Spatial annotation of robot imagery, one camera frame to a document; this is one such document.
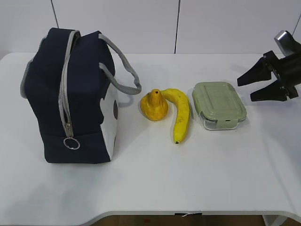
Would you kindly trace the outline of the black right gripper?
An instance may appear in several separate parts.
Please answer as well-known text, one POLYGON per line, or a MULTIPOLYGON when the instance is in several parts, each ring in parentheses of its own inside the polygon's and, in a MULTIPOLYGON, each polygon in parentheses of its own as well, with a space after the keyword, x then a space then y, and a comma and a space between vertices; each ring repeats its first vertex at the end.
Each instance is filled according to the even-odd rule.
POLYGON ((257 63, 237 78, 237 85, 245 86, 255 82, 276 80, 250 94, 251 101, 286 101, 298 97, 296 85, 301 83, 301 55, 292 54, 279 59, 273 51, 263 54, 257 63))

